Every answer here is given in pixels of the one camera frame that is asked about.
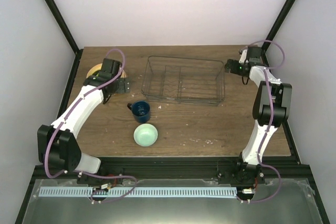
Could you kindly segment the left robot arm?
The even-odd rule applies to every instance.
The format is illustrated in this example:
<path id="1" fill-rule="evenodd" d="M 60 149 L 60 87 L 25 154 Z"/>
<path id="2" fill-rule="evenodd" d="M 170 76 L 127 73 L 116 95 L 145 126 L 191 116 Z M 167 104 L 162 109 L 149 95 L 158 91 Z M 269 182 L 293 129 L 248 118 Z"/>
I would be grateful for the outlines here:
<path id="1" fill-rule="evenodd" d="M 124 64 L 105 58 L 100 68 L 85 79 L 79 94 L 68 109 L 51 125 L 37 131 L 39 160 L 49 178 L 61 173 L 84 172 L 95 184 L 102 184 L 107 170 L 101 160 L 81 151 L 77 136 L 94 109 L 108 102 L 115 93 L 129 92 Z"/>

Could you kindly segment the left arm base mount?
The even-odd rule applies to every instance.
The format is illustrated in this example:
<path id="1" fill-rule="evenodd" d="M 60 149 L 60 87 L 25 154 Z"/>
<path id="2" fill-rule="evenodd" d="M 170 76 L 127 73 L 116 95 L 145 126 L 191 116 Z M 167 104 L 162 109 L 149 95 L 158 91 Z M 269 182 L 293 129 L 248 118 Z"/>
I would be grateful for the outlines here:
<path id="1" fill-rule="evenodd" d="M 100 186 L 108 183 L 115 186 L 115 185 L 121 185 L 121 183 L 123 182 L 123 178 L 113 178 L 113 179 L 96 178 L 85 174 L 77 175 L 76 180 L 78 184 L 86 184 L 89 186 Z"/>

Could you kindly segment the pale green bowl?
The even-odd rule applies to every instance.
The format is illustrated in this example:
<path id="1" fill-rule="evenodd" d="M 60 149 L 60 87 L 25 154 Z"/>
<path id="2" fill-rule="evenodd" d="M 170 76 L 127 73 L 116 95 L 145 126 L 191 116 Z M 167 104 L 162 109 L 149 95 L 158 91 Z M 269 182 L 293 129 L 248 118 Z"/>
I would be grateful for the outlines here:
<path id="1" fill-rule="evenodd" d="M 158 139 L 158 131 L 152 124 L 141 124 L 134 130 L 133 138 L 138 145 L 149 147 Z"/>

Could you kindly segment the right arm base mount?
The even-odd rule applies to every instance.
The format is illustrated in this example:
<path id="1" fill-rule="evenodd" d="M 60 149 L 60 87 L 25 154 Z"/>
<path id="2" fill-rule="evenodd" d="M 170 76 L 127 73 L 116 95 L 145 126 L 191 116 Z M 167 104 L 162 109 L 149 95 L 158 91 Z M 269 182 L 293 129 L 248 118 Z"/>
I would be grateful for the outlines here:
<path id="1" fill-rule="evenodd" d="M 250 165 L 240 159 L 220 158 L 216 164 L 216 174 L 220 183 L 242 186 L 263 184 L 265 179 L 259 165 Z"/>

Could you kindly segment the dark blue mug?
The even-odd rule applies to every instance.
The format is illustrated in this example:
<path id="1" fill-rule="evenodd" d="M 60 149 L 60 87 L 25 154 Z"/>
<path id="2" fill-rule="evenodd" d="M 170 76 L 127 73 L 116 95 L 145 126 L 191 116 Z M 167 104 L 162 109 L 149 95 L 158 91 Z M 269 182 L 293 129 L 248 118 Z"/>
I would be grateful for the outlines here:
<path id="1" fill-rule="evenodd" d="M 143 124 L 150 120 L 151 107 L 146 101 L 136 101 L 134 103 L 128 103 L 127 108 L 131 111 L 134 119 L 138 123 Z"/>

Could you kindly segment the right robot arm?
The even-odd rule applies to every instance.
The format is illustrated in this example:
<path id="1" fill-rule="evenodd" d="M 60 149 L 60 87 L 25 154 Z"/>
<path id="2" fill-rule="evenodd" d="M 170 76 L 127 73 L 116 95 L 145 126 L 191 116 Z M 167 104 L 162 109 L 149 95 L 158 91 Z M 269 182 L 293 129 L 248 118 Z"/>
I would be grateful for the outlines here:
<path id="1" fill-rule="evenodd" d="M 289 117 L 292 85 L 276 78 L 263 64 L 261 47 L 247 46 L 239 54 L 239 60 L 227 60 L 225 71 L 246 78 L 258 87 L 253 106 L 255 124 L 241 155 L 244 163 L 257 166 L 262 163 L 271 137 Z"/>

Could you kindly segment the black wire dish rack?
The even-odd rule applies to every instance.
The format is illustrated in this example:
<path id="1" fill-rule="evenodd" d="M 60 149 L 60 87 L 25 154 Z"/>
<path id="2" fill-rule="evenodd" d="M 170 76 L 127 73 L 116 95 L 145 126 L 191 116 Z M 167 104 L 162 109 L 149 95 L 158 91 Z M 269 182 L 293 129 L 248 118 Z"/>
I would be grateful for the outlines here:
<path id="1" fill-rule="evenodd" d="M 217 106 L 225 100 L 224 63 L 214 59 L 149 56 L 141 92 L 148 100 Z"/>

